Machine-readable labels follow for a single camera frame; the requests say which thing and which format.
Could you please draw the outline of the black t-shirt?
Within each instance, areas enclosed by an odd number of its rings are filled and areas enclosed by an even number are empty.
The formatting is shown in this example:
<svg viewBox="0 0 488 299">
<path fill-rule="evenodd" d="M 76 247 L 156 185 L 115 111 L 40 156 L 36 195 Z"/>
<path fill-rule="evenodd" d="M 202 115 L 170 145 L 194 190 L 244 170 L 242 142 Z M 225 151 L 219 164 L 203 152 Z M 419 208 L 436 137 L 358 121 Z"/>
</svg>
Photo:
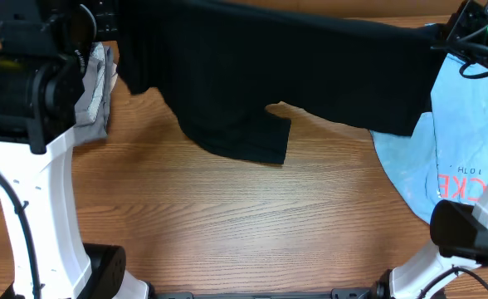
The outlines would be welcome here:
<svg viewBox="0 0 488 299">
<path fill-rule="evenodd" d="M 320 118 L 409 136 L 430 109 L 445 54 L 438 29 L 393 27 L 224 1 L 122 1 L 118 72 L 134 95 L 155 87 L 206 151 L 282 164 L 290 121 Z"/>
</svg>

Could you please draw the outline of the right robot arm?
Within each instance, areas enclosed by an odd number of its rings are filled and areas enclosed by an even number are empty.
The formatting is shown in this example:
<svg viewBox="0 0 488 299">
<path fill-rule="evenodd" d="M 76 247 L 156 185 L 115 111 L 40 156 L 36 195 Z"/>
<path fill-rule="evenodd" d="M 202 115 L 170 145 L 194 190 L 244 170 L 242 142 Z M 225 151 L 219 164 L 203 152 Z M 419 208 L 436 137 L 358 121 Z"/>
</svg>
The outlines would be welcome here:
<svg viewBox="0 0 488 299">
<path fill-rule="evenodd" d="M 393 82 L 411 108 L 412 136 L 373 133 L 386 174 L 430 238 L 368 298 L 442 298 L 449 282 L 488 267 L 488 2 L 465 1 L 435 31 L 437 60 Z"/>
</svg>

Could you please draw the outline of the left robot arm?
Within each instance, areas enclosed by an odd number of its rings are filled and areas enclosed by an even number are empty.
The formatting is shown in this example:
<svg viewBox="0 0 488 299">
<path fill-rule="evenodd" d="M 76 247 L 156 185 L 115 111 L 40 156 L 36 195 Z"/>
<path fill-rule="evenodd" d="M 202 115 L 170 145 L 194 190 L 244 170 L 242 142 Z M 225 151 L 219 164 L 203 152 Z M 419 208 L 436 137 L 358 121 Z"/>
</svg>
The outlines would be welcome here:
<svg viewBox="0 0 488 299">
<path fill-rule="evenodd" d="M 115 1 L 0 1 L 0 202 L 14 260 L 6 298 L 138 298 L 120 246 L 84 243 L 72 186 L 76 102 Z"/>
</svg>

